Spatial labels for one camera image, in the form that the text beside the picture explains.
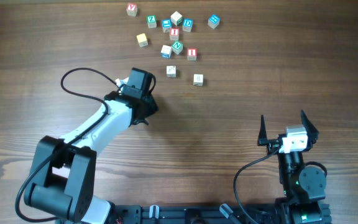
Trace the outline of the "white block blue X side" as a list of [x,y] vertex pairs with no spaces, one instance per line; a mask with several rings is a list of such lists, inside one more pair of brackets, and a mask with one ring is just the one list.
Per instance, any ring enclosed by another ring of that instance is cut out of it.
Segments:
[[194,74],[193,76],[193,85],[202,86],[204,82],[203,74]]

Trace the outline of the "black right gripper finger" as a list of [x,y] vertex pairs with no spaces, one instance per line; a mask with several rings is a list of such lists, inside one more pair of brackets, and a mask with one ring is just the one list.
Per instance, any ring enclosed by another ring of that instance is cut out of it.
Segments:
[[265,120],[264,120],[264,116],[262,115],[260,117],[260,130],[257,138],[257,145],[266,146],[267,144],[268,144],[268,139],[267,139],[267,132],[265,127]]
[[301,122],[306,129],[308,137],[318,137],[319,131],[313,125],[313,123],[308,119],[307,115],[303,110],[301,110]]

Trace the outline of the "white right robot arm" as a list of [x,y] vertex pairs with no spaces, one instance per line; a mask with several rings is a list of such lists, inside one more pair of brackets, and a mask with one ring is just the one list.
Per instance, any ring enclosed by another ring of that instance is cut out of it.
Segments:
[[331,223],[326,198],[328,171],[319,162],[303,160],[303,153],[312,149],[319,131],[301,111],[301,124],[288,126],[275,139],[267,137],[264,117],[260,119],[258,146],[267,148],[267,155],[278,158],[279,178],[285,194],[275,201],[280,223]]

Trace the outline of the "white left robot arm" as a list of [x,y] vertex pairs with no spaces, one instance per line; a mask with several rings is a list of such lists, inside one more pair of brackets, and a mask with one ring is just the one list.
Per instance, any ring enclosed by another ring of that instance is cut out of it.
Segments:
[[98,98],[100,108],[60,138],[44,136],[35,149],[28,178],[15,199],[19,218],[31,223],[122,223],[116,206],[94,196],[96,158],[127,128],[158,111],[152,96],[156,77],[133,68],[116,90]]

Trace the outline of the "white block green J side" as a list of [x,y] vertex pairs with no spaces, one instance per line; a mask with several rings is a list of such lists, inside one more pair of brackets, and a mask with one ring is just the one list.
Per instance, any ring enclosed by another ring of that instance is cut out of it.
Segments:
[[177,76],[176,66],[174,66],[174,65],[167,66],[166,74],[167,74],[167,77],[175,78]]

